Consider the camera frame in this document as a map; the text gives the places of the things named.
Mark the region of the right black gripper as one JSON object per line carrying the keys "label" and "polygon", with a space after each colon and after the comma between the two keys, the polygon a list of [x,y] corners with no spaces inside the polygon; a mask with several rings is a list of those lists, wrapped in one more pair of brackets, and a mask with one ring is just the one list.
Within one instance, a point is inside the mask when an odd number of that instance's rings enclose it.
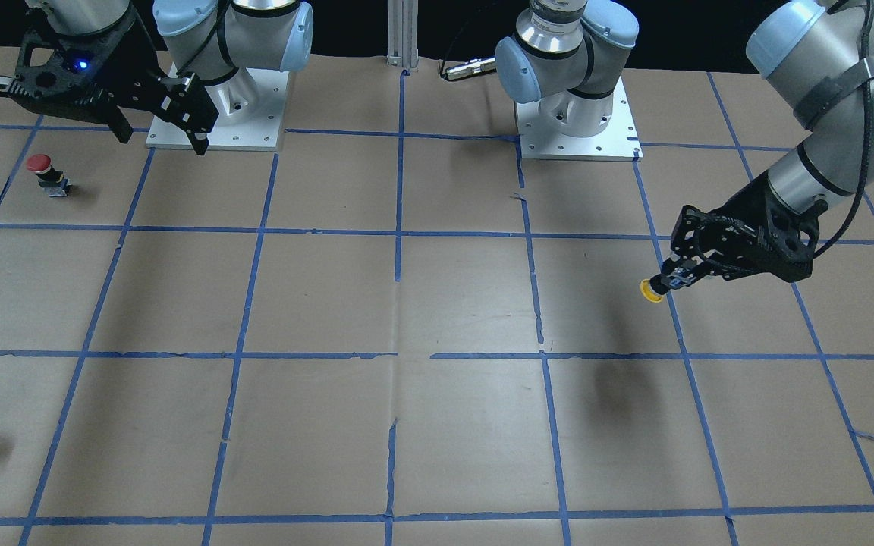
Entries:
{"label": "right black gripper", "polygon": [[66,120],[125,124],[123,108],[150,111],[181,129],[197,155],[219,112],[195,73],[165,76],[134,8],[30,8],[13,77],[0,96],[32,113]]}

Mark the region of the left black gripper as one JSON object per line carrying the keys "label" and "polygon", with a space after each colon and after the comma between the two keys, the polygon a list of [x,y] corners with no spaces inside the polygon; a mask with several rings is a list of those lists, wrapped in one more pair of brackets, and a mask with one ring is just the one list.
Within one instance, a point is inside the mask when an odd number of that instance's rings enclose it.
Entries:
{"label": "left black gripper", "polygon": [[722,241],[731,235],[733,220],[738,220],[755,233],[734,245],[735,255],[745,259],[748,268],[771,273],[784,282],[802,281],[813,273],[818,217],[825,211],[828,200],[819,194],[798,214],[776,196],[768,174],[762,173],[718,211],[684,205],[672,231],[671,253],[660,273],[690,268],[697,277],[694,283],[707,276],[739,278],[741,269],[731,262],[732,246]]}

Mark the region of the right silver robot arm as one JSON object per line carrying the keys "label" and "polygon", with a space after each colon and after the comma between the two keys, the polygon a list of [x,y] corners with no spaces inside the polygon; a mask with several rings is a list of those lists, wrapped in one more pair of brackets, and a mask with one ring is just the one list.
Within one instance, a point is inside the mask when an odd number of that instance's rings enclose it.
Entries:
{"label": "right silver robot arm", "polygon": [[304,1],[156,1],[159,56],[129,1],[29,1],[20,58],[0,97],[46,117],[103,125],[128,142],[128,108],[155,149],[276,152],[291,73],[313,41]]}

